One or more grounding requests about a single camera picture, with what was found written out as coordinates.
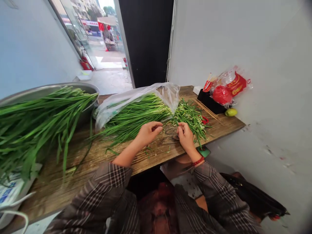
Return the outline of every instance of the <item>plaid shirt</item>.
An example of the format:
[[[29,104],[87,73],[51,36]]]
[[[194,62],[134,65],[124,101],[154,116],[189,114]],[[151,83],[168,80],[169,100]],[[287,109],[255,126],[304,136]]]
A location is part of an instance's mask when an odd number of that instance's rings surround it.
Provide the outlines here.
[[[45,233],[140,233],[136,196],[127,191],[132,169],[105,162],[85,187],[49,225]],[[195,168],[209,213],[175,186],[180,233],[264,233],[249,206],[207,162]]]

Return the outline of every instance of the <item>shirt sleeve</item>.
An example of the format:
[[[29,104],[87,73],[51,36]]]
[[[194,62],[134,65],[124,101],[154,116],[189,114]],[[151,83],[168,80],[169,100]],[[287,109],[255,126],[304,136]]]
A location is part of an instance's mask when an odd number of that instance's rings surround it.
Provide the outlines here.
[[[249,206],[235,193],[234,188],[212,167],[204,162],[195,168],[208,212],[229,233],[264,233],[261,226],[249,214]]]
[[[45,233],[104,233],[132,174],[131,168],[104,162],[83,189],[50,223]]]

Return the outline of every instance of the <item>person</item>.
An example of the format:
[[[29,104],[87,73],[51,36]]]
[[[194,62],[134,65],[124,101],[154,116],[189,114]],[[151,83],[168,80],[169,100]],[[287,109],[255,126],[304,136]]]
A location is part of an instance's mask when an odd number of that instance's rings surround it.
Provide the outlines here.
[[[160,122],[144,124],[121,154],[99,166],[71,204],[50,223],[46,233],[264,233],[249,214],[247,203],[215,168],[202,160],[186,123],[179,123],[177,134],[195,164],[209,213],[181,185],[162,184],[137,201],[135,194],[126,189],[132,173],[130,165],[162,129]]]

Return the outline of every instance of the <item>lime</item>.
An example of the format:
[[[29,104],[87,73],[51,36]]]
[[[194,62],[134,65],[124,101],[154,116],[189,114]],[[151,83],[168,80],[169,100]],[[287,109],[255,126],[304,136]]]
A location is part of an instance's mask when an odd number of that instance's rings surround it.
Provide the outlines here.
[[[224,113],[227,117],[232,117],[234,115],[237,114],[237,110],[234,108],[230,108],[228,110],[226,110],[226,112]]]

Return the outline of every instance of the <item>black container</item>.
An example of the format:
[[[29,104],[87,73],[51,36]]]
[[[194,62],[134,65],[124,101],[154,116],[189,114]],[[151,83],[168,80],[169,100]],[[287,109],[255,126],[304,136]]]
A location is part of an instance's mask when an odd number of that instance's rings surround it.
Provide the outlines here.
[[[215,114],[221,114],[221,113],[224,113],[226,111],[226,108],[224,106],[215,102],[215,100],[213,100],[210,97],[209,92],[205,93],[202,91],[202,89],[199,92],[197,99],[200,100],[206,107],[208,107]]]

